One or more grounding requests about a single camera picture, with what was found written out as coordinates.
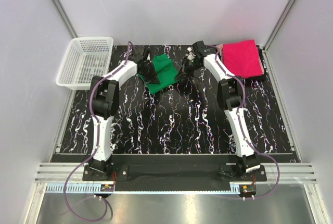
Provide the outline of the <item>green t shirt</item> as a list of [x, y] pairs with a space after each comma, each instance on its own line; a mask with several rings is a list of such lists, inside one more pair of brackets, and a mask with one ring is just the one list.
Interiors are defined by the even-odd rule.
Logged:
[[175, 84], [177, 80], [175, 80], [175, 76], [178, 74], [178, 71], [174, 67], [174, 63], [167, 54], [162, 54], [160, 56], [155, 56], [152, 60], [152, 63], [155, 67], [155, 71], [157, 73], [157, 78], [160, 81], [160, 84], [148, 83], [145, 78], [138, 74], [138, 77], [144, 82], [147, 87], [149, 93], [154, 95], [163, 89]]

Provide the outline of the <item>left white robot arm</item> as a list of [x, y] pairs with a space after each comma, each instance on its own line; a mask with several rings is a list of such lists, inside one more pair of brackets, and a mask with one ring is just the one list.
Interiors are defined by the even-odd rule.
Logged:
[[89, 90], [89, 111], [94, 124], [92, 154], [87, 159], [89, 169], [100, 180], [115, 175], [112, 171], [110, 127], [120, 106], [120, 87], [131, 77], [140, 75], [148, 84], [160, 84], [148, 47], [133, 47], [126, 58], [104, 76], [94, 76]]

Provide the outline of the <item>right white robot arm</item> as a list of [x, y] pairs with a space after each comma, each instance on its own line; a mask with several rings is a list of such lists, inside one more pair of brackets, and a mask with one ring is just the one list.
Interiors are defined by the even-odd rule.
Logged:
[[175, 80], [191, 78], [202, 67], [209, 70], [218, 82], [217, 103], [227, 117], [236, 144], [235, 174], [229, 177], [238, 176], [241, 180], [249, 180], [260, 169], [261, 164], [244, 117], [245, 87], [241, 77], [226, 68], [216, 46], [197, 41], [187, 49]]

